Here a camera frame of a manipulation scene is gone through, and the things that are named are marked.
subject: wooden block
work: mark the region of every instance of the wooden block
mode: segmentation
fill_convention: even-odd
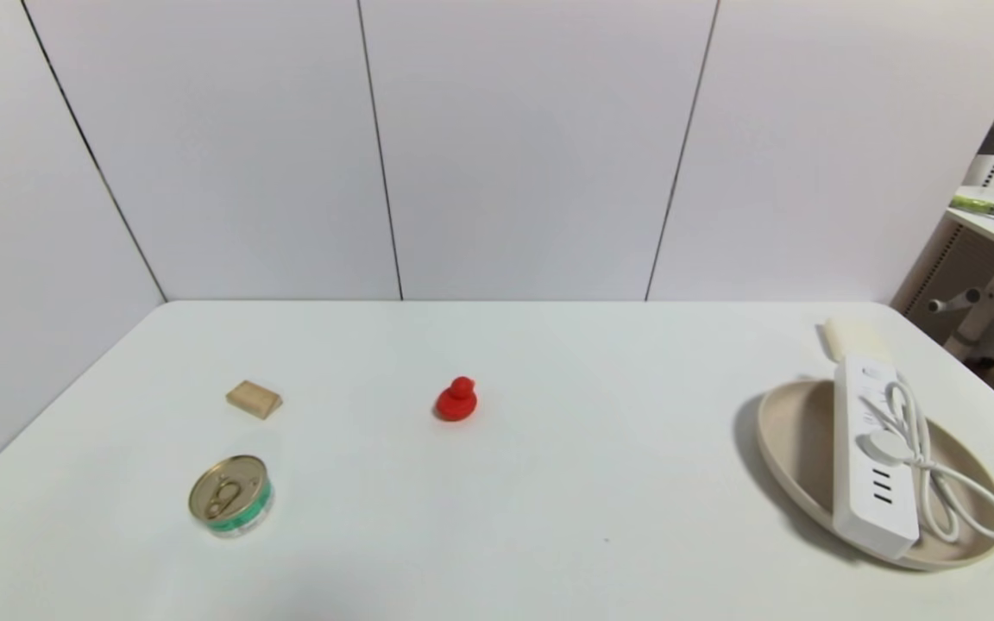
[[[252,384],[247,380],[240,382],[239,386],[233,388],[224,397],[225,401],[229,401],[230,404],[252,414],[257,419],[266,419],[266,417],[271,416],[271,412],[283,405],[283,398],[279,394],[270,392],[263,386]]]

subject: white cable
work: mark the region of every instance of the white cable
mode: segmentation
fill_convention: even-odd
[[[906,463],[919,469],[919,476],[922,477],[919,479],[919,506],[923,518],[926,519],[927,527],[943,542],[954,543],[961,533],[961,522],[958,520],[961,518],[964,523],[971,526],[979,534],[994,539],[994,530],[977,522],[977,519],[971,516],[961,502],[954,497],[947,477],[966,485],[970,490],[987,500],[991,506],[994,506],[993,492],[964,474],[954,471],[953,468],[944,467],[944,465],[931,459],[930,428],[927,425],[927,418],[919,412],[918,402],[915,401],[915,396],[906,382],[892,381],[884,389],[884,396],[888,399],[888,409],[891,411],[892,419],[888,420],[887,417],[881,417],[881,421],[884,422],[884,427],[887,427],[890,432],[898,434],[907,443],[910,453],[881,449],[894,462]],[[931,484],[934,484],[936,494],[942,502],[942,507],[946,510],[946,520],[949,523],[946,530],[943,530],[938,525],[938,519],[934,518],[934,508],[930,503]]]

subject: can lid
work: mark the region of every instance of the can lid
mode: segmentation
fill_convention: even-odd
[[[252,455],[229,457],[198,477],[190,491],[190,513],[207,524],[247,510],[267,480],[267,467]]]

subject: desk leg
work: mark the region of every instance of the desk leg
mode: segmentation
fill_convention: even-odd
[[[946,351],[959,361],[965,361],[978,349],[981,337],[994,321],[994,275],[991,283],[984,288],[984,297],[974,305],[964,321],[947,339]]]

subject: white power strip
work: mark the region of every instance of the white power strip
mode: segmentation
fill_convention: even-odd
[[[834,530],[848,542],[900,558],[919,539],[914,472],[866,452],[867,437],[890,417],[884,390],[898,380],[889,363],[845,354],[835,374]]]

